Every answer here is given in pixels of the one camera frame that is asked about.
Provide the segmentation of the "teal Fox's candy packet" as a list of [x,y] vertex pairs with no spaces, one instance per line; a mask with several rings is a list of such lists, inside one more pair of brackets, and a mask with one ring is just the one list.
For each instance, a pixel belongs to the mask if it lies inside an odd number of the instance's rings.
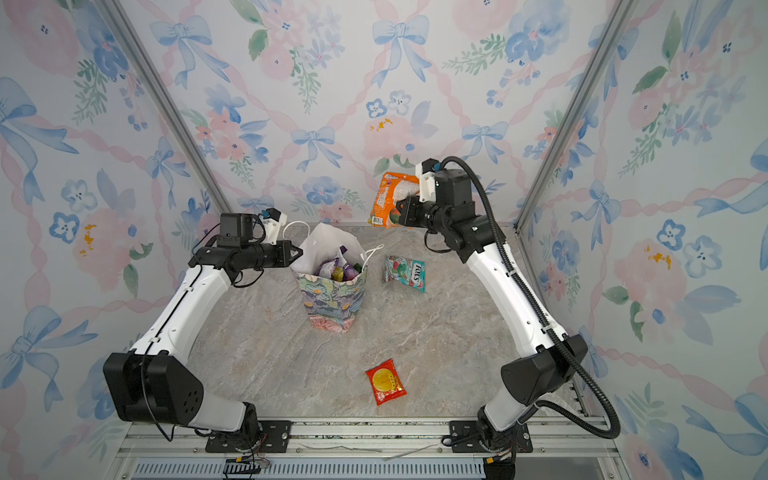
[[384,282],[397,281],[417,291],[426,290],[426,264],[407,257],[389,255],[384,267]]

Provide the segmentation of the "floral paper gift bag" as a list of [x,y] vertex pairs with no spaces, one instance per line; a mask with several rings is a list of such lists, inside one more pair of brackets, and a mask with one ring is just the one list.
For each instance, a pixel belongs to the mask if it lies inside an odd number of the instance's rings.
[[[347,248],[346,259],[355,264],[360,274],[347,282],[318,277],[318,267],[338,258],[339,248]],[[330,224],[319,223],[308,228],[300,244],[303,255],[290,266],[298,281],[301,300],[311,325],[317,329],[346,333],[362,306],[368,271],[374,255],[384,246],[365,249],[358,238]]]

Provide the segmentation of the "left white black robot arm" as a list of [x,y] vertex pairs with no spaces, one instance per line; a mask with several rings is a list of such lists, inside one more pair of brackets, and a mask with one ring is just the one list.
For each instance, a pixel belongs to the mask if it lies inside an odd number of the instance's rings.
[[188,368],[191,349],[213,307],[247,270],[287,268],[302,256],[289,240],[245,246],[203,246],[158,319],[125,353],[112,353],[103,374],[118,417],[214,434],[261,438],[253,404],[208,393]]

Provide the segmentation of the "red snack packet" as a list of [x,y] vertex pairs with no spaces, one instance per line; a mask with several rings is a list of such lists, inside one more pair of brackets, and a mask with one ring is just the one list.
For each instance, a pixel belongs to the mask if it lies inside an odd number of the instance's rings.
[[366,375],[377,406],[407,394],[392,359],[367,370]]

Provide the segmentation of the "large purple snack packet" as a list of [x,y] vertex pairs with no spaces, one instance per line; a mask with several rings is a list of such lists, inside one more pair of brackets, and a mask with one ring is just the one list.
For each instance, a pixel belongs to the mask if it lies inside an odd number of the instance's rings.
[[345,246],[341,246],[339,248],[338,267],[341,269],[340,280],[342,282],[351,281],[360,274],[358,267],[346,259],[346,253],[347,248]]

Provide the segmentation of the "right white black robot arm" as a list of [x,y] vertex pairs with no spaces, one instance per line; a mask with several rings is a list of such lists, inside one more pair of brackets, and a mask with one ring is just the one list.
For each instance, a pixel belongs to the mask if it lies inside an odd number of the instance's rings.
[[475,213],[472,201],[451,206],[411,195],[396,202],[396,211],[400,225],[443,236],[489,293],[511,332],[518,358],[501,367],[502,386],[480,409],[477,420],[487,449],[506,448],[545,406],[545,396],[575,374],[552,337],[561,340],[577,360],[584,358],[586,343],[578,335],[569,336],[548,316],[520,273],[504,234],[494,220]]

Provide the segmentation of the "orange snack packet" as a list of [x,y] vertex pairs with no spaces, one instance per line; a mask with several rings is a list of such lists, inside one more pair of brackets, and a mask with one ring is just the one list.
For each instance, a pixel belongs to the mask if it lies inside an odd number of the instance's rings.
[[419,180],[416,176],[394,172],[384,173],[368,223],[374,227],[397,227],[399,213],[396,203],[409,195],[418,194],[419,189]]

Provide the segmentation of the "small purple snack packet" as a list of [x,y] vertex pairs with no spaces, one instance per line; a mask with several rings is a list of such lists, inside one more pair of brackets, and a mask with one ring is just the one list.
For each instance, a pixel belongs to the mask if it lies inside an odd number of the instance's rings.
[[325,279],[331,279],[331,274],[333,273],[334,269],[338,267],[338,258],[330,259],[325,262],[323,262],[317,270],[316,275],[321,278]]

